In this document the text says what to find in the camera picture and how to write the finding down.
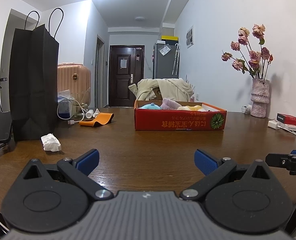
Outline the pink ribbed suitcase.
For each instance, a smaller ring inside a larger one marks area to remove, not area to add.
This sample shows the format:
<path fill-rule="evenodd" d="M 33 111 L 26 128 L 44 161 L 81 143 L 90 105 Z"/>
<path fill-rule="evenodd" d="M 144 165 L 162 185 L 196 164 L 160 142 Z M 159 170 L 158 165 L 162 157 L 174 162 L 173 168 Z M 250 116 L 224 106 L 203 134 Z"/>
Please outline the pink ribbed suitcase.
<path fill-rule="evenodd" d="M 57 68 L 58 92 L 70 91 L 79 103 L 91 103 L 91 70 L 79 63 L 60 63 Z"/>

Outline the yellow plush toy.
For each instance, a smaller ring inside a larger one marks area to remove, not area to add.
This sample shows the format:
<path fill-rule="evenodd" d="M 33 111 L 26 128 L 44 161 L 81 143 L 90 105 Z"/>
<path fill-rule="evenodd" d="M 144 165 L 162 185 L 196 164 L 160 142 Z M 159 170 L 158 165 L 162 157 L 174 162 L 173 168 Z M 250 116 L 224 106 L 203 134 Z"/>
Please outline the yellow plush toy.
<path fill-rule="evenodd" d="M 178 111 L 200 111 L 206 112 L 206 110 L 201 105 L 195 106 L 180 106 L 177 108 Z"/>

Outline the white umbrella on refrigerator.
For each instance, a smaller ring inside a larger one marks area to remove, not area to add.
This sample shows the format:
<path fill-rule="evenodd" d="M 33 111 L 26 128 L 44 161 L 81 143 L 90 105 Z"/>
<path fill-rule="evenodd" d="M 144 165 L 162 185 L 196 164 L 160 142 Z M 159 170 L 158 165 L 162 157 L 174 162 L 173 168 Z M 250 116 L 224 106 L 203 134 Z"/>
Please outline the white umbrella on refrigerator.
<path fill-rule="evenodd" d="M 179 58 L 180 58 L 180 44 L 176 43 L 175 47 L 176 47 L 176 49 L 175 49 L 175 56 L 174 56 L 172 75 L 177 75 L 178 74 L 178 65 L 179 65 Z"/>

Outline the grey refrigerator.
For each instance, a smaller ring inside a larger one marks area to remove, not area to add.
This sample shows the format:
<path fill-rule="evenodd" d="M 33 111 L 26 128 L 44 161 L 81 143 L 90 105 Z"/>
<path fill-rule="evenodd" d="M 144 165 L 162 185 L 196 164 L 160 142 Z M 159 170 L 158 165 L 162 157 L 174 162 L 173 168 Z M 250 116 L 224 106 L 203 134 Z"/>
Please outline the grey refrigerator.
<path fill-rule="evenodd" d="M 179 65 L 175 63 L 177 46 L 171 44 L 155 44 L 153 49 L 153 78 L 179 78 Z"/>

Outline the crumpled white tissue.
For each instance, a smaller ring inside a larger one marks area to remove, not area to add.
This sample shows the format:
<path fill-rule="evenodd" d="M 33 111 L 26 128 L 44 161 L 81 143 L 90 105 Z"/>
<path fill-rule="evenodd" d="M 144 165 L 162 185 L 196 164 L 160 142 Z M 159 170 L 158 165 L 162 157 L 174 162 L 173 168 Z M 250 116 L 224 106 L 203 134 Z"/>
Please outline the crumpled white tissue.
<path fill-rule="evenodd" d="M 41 142 L 43 144 L 43 149 L 50 152 L 60 152 L 61 143 L 59 140 L 51 133 L 41 137 Z"/>

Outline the orange elastic band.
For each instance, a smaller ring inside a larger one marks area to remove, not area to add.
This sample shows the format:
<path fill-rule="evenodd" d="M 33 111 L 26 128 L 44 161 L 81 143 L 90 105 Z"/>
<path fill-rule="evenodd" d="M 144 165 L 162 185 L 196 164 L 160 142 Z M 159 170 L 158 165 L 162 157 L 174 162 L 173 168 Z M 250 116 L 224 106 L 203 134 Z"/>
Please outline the orange elastic band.
<path fill-rule="evenodd" d="M 84 127 L 98 127 L 111 123 L 114 117 L 113 113 L 99 113 L 96 118 L 92 120 L 80 121 L 79 125 Z"/>

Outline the orange cardboard box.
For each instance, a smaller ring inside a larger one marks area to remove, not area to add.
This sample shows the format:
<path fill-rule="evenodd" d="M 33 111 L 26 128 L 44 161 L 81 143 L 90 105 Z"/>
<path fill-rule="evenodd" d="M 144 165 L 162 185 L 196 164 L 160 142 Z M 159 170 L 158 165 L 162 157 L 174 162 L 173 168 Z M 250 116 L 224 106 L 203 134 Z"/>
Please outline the orange cardboard box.
<path fill-rule="evenodd" d="M 225 127 L 227 111 L 204 102 L 181 102 L 183 106 L 200 105 L 205 111 L 151 110 L 143 106 L 161 101 L 137 100 L 134 104 L 134 126 L 137 131 L 220 131 Z"/>

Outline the light blue plush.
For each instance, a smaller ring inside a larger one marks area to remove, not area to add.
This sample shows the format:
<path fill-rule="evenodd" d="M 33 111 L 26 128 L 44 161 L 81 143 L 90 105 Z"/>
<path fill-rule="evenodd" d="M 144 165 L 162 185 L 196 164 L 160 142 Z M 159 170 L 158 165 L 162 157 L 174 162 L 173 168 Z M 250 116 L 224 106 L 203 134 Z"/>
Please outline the light blue plush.
<path fill-rule="evenodd" d="M 162 110 L 162 108 L 159 105 L 156 105 L 155 103 L 149 103 L 149 104 L 143 105 L 140 107 L 140 109 Z"/>

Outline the beige jacket on chair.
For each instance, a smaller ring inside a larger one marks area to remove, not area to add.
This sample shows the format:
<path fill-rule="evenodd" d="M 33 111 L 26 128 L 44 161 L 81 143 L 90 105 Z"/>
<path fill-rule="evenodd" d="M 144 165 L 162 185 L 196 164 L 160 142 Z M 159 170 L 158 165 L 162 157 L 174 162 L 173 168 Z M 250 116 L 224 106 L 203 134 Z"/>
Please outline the beige jacket on chair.
<path fill-rule="evenodd" d="M 168 98 L 174 101 L 188 102 L 194 95 L 191 84 L 179 79 L 142 79 L 137 84 L 128 86 L 136 100 L 149 101 L 148 96 L 152 89 L 159 87 L 162 99 Z"/>

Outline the brown wooden chair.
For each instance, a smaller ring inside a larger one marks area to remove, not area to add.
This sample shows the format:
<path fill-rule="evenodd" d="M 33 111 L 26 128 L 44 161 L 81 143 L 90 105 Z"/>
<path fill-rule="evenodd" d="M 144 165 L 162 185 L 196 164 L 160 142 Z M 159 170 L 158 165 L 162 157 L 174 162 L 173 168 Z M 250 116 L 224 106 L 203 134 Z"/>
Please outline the brown wooden chair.
<path fill-rule="evenodd" d="M 162 94 L 159 87 L 152 89 L 148 96 L 149 101 L 162 101 Z"/>

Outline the small white bottle by vase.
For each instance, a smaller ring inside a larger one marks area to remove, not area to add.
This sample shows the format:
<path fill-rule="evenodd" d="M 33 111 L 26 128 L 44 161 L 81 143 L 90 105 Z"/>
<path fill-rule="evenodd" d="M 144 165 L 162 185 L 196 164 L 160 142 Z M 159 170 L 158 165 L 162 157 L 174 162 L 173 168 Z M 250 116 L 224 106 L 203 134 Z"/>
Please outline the small white bottle by vase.
<path fill-rule="evenodd" d="M 252 105 L 242 106 L 241 111 L 243 114 L 250 114 Z"/>

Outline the dried pink roses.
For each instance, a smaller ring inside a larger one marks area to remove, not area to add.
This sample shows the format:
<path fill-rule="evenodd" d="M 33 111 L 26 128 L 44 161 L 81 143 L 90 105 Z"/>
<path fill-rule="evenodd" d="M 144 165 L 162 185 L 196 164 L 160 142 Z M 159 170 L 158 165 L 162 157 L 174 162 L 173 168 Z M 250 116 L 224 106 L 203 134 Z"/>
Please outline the dried pink roses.
<path fill-rule="evenodd" d="M 240 27 L 238 30 L 237 41 L 231 41 L 230 48 L 238 52 L 241 57 L 233 56 L 230 52 L 222 52 L 221 60 L 231 61 L 234 70 L 243 74 L 249 73 L 253 79 L 265 80 L 268 69 L 274 60 L 272 53 L 265 47 L 264 24 L 254 24 L 251 30 L 246 27 Z M 259 48 L 255 50 L 250 44 L 250 38 L 256 38 Z"/>

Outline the black paper bag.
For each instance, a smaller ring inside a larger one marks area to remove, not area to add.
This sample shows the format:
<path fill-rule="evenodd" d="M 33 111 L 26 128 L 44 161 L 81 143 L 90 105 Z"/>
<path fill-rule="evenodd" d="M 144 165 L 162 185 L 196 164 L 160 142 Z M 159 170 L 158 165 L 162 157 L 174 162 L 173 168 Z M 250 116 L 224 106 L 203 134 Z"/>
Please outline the black paper bag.
<path fill-rule="evenodd" d="M 9 103 L 15 141 L 38 140 L 57 125 L 59 43 L 50 25 L 15 29 L 9 65 Z"/>

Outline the clear glass jar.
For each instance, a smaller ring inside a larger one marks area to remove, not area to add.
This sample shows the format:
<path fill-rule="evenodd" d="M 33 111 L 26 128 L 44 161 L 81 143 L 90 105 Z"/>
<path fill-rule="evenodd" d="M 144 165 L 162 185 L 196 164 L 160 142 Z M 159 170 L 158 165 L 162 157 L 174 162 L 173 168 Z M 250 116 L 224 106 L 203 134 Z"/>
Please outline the clear glass jar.
<path fill-rule="evenodd" d="M 90 103 L 91 103 L 91 88 L 88 88 L 87 90 L 80 92 L 80 93 L 71 93 L 72 99 L 75 99 L 78 101 L 81 105 L 81 107 L 84 110 L 87 110 Z M 81 118 L 83 116 L 83 111 L 79 107 L 78 103 L 73 103 L 73 113 L 75 118 Z"/>

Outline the dark brown entrance door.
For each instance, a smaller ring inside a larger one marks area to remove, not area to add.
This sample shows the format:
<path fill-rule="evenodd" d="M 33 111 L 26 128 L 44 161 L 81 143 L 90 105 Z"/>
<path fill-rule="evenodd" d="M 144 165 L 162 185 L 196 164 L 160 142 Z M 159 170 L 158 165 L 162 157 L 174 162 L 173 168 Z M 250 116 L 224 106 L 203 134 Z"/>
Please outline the dark brown entrance door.
<path fill-rule="evenodd" d="M 136 96 L 130 85 L 144 77 L 144 46 L 114 45 L 109 52 L 109 107 L 133 107 Z"/>

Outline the red cigarette box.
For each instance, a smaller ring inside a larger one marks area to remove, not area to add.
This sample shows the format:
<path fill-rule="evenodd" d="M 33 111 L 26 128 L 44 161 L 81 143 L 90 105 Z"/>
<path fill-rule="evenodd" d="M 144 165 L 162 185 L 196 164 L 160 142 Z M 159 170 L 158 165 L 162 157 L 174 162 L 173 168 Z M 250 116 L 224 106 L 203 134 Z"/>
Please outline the red cigarette box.
<path fill-rule="evenodd" d="M 277 113 L 277 121 L 296 126 L 296 117 L 288 114 Z"/>

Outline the black phone on stand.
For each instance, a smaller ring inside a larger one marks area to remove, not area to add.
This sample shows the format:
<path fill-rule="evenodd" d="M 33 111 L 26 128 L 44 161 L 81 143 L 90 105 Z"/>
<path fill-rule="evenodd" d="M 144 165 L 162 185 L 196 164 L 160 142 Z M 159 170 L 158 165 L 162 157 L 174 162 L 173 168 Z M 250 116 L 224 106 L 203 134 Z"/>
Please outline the black phone on stand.
<path fill-rule="evenodd" d="M 0 144 L 6 144 L 11 139 L 12 118 L 10 112 L 0 112 Z"/>

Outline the white electrical panel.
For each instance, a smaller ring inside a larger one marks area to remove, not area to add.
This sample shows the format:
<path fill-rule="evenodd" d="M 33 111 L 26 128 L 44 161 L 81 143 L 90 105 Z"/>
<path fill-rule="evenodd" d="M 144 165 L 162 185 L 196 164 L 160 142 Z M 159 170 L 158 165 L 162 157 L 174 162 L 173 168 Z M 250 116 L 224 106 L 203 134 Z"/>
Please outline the white electrical panel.
<path fill-rule="evenodd" d="M 193 46 L 193 27 L 191 27 L 186 33 L 186 46 L 187 48 Z"/>

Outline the yellow box on refrigerator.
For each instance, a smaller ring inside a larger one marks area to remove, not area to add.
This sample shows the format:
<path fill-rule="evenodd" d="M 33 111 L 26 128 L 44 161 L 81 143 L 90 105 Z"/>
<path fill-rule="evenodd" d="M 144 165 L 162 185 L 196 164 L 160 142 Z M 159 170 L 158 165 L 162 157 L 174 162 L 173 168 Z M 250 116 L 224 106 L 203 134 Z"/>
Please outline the yellow box on refrigerator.
<path fill-rule="evenodd" d="M 168 41 L 178 41 L 179 40 L 179 38 L 176 36 L 167 36 L 167 35 L 162 35 L 161 39 L 168 40 Z"/>

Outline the ceiling lamp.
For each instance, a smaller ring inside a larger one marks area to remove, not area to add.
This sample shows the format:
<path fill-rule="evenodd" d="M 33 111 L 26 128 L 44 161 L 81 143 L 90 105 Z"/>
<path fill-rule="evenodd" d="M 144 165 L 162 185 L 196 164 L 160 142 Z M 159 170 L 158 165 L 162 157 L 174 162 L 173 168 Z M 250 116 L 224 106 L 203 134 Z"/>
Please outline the ceiling lamp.
<path fill-rule="evenodd" d="M 138 17 L 135 18 L 135 20 L 138 21 L 138 22 L 143 22 L 145 20 L 145 18 L 142 17 L 142 16 L 138 16 Z"/>

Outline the pink textured vase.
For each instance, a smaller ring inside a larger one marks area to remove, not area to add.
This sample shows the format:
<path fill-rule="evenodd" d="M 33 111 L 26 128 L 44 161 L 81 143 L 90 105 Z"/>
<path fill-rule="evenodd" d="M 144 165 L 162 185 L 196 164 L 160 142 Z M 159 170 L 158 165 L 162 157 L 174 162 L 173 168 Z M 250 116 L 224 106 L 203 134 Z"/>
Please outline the pink textured vase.
<path fill-rule="evenodd" d="M 265 118 L 267 105 L 270 103 L 270 81 L 254 78 L 250 99 L 252 101 L 250 114 L 257 118 Z"/>

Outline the blue white tissue pack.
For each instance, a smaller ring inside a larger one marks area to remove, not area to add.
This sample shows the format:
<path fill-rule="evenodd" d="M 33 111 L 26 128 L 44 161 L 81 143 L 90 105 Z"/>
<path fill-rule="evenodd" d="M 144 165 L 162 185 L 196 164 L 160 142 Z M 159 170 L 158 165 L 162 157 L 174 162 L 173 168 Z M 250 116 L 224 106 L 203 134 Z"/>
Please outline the blue white tissue pack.
<path fill-rule="evenodd" d="M 69 120 L 73 116 L 74 101 L 69 89 L 58 92 L 57 114 L 62 120 Z"/>

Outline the lilac towel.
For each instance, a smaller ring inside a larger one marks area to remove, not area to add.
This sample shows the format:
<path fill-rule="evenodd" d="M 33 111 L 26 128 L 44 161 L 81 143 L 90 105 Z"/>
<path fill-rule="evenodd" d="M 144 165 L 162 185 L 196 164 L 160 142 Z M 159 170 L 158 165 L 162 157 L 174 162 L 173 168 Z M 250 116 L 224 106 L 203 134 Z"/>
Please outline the lilac towel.
<path fill-rule="evenodd" d="M 181 107 L 181 104 L 177 103 L 174 100 L 163 98 L 162 104 L 160 107 L 163 110 L 177 110 L 179 109 L 179 107 Z"/>

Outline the white power adapter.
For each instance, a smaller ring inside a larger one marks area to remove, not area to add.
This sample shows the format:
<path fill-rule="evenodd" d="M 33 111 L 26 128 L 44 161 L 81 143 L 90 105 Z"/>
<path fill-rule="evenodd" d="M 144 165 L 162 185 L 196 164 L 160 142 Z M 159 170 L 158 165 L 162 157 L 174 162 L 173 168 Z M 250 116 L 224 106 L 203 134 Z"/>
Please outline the white power adapter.
<path fill-rule="evenodd" d="M 277 129 L 283 128 L 283 124 L 281 124 L 277 120 L 269 120 L 268 121 L 268 127 L 277 130 Z"/>

